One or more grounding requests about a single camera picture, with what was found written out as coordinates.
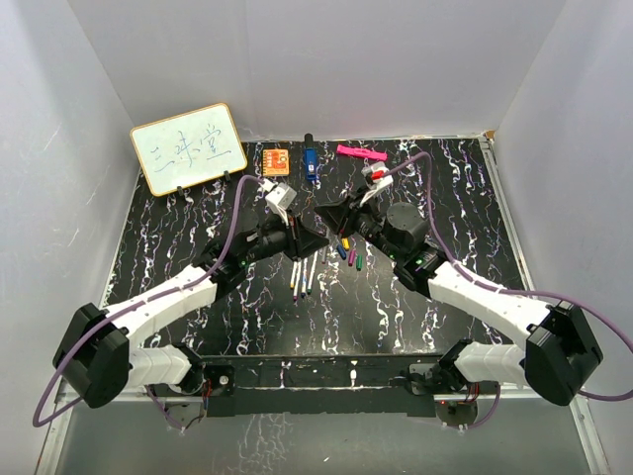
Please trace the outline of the white pen yellow end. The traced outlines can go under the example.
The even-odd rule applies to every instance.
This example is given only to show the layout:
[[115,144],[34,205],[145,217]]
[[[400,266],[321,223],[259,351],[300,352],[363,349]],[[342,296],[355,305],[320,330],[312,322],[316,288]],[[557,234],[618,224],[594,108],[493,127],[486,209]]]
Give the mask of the white pen yellow end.
[[300,261],[295,260],[293,261],[293,267],[292,267],[292,273],[291,273],[291,283],[290,283],[291,289],[295,289],[297,285],[297,278],[298,278],[299,271],[300,271]]

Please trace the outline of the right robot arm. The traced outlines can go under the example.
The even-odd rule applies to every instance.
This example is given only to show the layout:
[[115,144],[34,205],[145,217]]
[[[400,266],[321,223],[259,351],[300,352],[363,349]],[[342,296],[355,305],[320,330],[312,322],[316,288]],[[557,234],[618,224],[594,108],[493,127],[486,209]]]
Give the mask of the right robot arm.
[[602,362],[582,309],[510,295],[475,274],[462,276],[428,241],[429,222],[415,205],[397,203],[381,213],[346,198],[316,207],[316,214],[340,237],[357,234],[381,250],[410,291],[457,308],[510,340],[488,345],[463,338],[425,373],[412,376],[413,385],[455,393],[482,381],[527,385],[546,401],[567,406]]

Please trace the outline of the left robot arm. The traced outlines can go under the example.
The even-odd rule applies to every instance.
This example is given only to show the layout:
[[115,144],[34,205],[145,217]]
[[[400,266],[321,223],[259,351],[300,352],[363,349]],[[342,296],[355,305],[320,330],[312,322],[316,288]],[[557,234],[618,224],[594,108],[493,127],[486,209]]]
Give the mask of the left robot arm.
[[53,367],[92,409],[123,391],[168,385],[192,395],[205,380],[202,358],[183,343],[145,348],[153,334],[224,298],[246,278],[249,265],[282,253],[307,258],[327,246],[325,235],[300,219],[273,216],[233,236],[216,237],[176,276],[103,310],[93,304],[73,315],[53,357]]

